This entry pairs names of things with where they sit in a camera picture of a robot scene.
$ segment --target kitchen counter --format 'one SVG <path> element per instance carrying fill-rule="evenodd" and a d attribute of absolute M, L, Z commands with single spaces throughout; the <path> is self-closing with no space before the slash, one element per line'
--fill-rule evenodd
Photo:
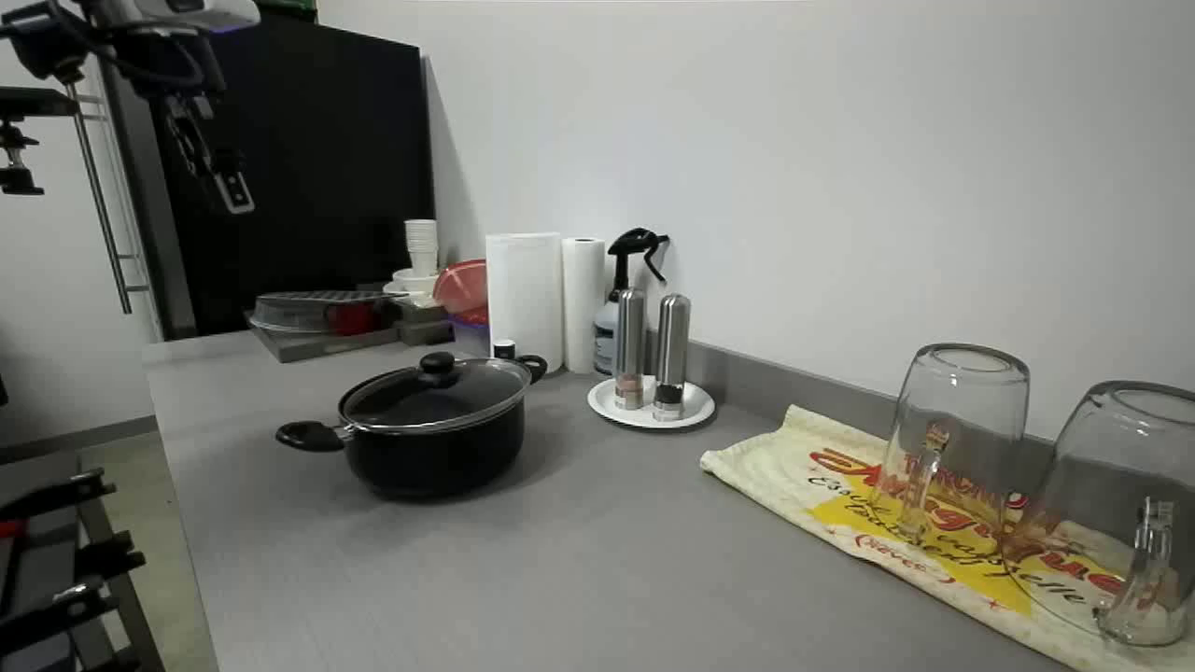
<path fill-rule="evenodd" d="M 343 457 L 274 441 L 418 355 L 279 367 L 251 334 L 149 349 L 220 670 L 1052 670 L 703 473 L 704 447 L 774 431 L 733 405 L 635 435 L 588 415 L 597 376 L 544 376 L 516 469 L 439 504 L 378 502 Z"/>

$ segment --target cable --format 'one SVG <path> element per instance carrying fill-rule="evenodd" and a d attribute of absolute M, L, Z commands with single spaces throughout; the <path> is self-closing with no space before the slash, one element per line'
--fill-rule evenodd
<path fill-rule="evenodd" d="M 186 80 L 160 75 L 160 70 L 147 70 L 147 67 L 138 67 L 138 62 L 125 62 L 125 60 L 103 53 L 102 43 L 93 43 L 89 33 L 83 33 L 83 30 L 73 26 L 78 20 L 73 20 L 71 11 L 64 11 L 59 0 L 42 0 L 42 3 L 48 6 L 48 14 L 54 20 L 54 26 L 59 26 L 71 43 L 78 43 L 84 53 L 93 53 L 93 55 L 103 60 L 103 62 L 113 62 L 113 67 L 123 70 L 125 80 L 142 80 L 142 81 L 157 81 L 157 86 L 171 86 L 171 90 L 199 90 L 199 86 L 204 81 L 201 62 L 199 62 L 178 43 L 167 43 L 167 45 L 171 45 L 171 48 L 184 55 L 184 62 L 190 67 Z"/>

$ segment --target clear glass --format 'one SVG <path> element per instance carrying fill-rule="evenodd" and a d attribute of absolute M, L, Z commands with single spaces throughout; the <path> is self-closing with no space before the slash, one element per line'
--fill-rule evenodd
<path fill-rule="evenodd" d="M 959 560 L 1004 537 L 1032 369 L 993 349 L 930 345 L 901 390 L 893 441 L 872 484 L 876 519 L 915 545 Z"/>
<path fill-rule="evenodd" d="M 1195 391 L 1094 385 L 1007 555 L 1065 621 L 1126 645 L 1179 641 L 1195 585 Z"/>

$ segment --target black appliance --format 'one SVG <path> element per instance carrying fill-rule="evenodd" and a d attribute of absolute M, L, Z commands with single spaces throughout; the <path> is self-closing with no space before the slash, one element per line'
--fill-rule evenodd
<path fill-rule="evenodd" d="M 434 216 L 418 48 L 264 20 L 214 43 L 229 94 L 209 140 L 236 155 L 255 213 L 214 206 L 147 105 L 103 75 L 167 341 L 246 329 L 255 295 L 386 285 L 403 221 Z"/>

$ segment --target pot lid knob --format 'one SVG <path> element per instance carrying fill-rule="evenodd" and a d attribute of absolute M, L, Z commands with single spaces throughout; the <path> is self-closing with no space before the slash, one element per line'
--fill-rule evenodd
<path fill-rule="evenodd" d="M 450 351 L 429 351 L 418 360 L 418 385 L 420 390 L 449 390 L 455 380 L 458 380 L 458 375 L 455 375 Z"/>

